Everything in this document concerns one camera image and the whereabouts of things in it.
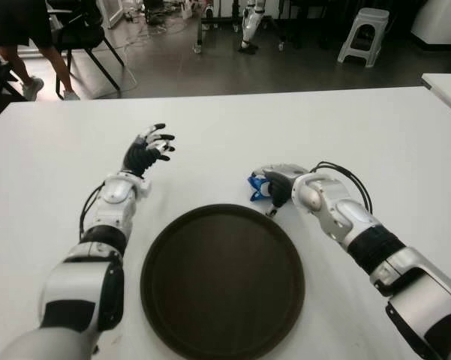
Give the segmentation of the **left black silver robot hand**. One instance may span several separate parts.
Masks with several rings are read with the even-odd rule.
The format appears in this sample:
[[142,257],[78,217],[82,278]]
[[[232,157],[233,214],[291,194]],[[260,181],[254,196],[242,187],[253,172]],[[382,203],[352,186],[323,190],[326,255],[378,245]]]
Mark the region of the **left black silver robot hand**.
[[122,172],[142,177],[155,162],[170,160],[167,153],[176,150],[171,145],[175,137],[171,134],[159,133],[165,127],[165,123],[154,124],[136,136],[125,153]]

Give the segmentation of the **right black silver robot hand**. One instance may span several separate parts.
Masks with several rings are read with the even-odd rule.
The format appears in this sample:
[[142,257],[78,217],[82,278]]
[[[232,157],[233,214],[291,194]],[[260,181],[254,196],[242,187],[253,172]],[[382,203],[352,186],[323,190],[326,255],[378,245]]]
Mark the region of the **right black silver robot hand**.
[[262,181],[256,191],[262,198],[272,201],[266,211],[269,218],[273,218],[280,207],[291,199],[295,180],[307,173],[307,169],[291,163],[265,165],[252,171],[251,177]]

